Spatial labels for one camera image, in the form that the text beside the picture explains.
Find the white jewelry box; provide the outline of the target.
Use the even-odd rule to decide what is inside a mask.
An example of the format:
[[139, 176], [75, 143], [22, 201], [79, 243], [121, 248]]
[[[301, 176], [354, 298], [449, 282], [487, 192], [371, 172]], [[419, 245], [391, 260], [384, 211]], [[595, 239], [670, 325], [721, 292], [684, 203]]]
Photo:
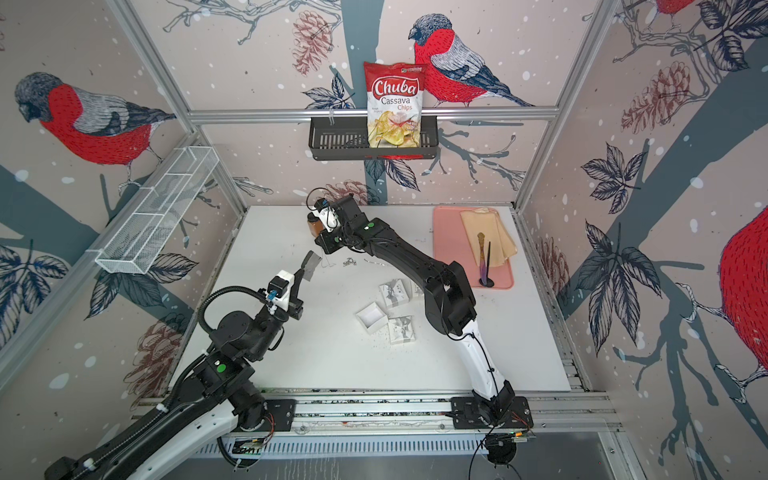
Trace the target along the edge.
[[381, 284], [379, 292], [387, 309], [396, 308], [410, 302], [410, 296], [402, 279], [390, 280]]
[[356, 312], [355, 318], [369, 335], [378, 332], [389, 322], [387, 313], [376, 302], [372, 302]]

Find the white lift-off box lid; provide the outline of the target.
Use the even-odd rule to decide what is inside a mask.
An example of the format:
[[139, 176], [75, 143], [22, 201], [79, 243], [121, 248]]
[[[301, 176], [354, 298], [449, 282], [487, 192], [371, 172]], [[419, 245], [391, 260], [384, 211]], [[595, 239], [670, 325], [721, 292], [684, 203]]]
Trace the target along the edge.
[[422, 287], [414, 282], [413, 280], [410, 281], [410, 292], [411, 292], [411, 298], [413, 300], [421, 299], [424, 297], [424, 291]]

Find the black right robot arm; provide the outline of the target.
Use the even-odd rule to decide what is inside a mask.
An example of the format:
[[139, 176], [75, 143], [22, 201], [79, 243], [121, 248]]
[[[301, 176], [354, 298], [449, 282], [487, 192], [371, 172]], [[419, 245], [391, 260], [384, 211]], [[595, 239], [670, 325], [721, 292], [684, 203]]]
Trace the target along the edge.
[[471, 380], [478, 416], [492, 427], [505, 423], [516, 398], [510, 382], [495, 367], [476, 321], [476, 299], [464, 268], [423, 253], [380, 218], [368, 218], [351, 195], [320, 197], [308, 207], [308, 224], [324, 253], [343, 247], [395, 267], [423, 292], [425, 317], [457, 346]]

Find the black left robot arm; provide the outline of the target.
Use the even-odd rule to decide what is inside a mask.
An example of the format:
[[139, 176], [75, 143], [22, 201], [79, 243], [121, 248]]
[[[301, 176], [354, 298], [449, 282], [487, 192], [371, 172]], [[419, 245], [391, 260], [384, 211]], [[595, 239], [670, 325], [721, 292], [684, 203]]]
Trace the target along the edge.
[[[229, 286], [212, 293], [196, 319], [211, 344], [182, 370], [170, 393], [114, 438], [78, 459], [61, 457], [47, 479], [160, 479], [211, 441], [232, 432], [254, 434], [265, 447], [276, 433], [290, 431], [296, 403], [267, 400], [252, 382], [254, 363], [280, 345], [284, 325], [300, 319], [298, 297], [304, 272], [279, 272], [267, 287]], [[255, 315], [226, 314], [217, 326], [205, 320], [218, 298], [242, 293], [257, 300]]]

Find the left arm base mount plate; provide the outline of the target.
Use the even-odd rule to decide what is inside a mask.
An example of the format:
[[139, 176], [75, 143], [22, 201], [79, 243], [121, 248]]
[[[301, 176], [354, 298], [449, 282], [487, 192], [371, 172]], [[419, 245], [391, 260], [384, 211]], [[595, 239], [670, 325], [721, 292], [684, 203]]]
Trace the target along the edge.
[[288, 398], [267, 399], [261, 407], [256, 432], [289, 432], [295, 416], [297, 401]]

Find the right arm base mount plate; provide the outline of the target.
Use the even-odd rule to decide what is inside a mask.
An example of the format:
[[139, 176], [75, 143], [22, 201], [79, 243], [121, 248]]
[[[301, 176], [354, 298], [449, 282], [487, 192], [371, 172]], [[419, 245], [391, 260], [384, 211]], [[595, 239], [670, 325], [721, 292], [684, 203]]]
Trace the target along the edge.
[[450, 412], [456, 430], [518, 429], [530, 430], [534, 426], [528, 399], [515, 396], [511, 400], [487, 402], [482, 397], [453, 397]]

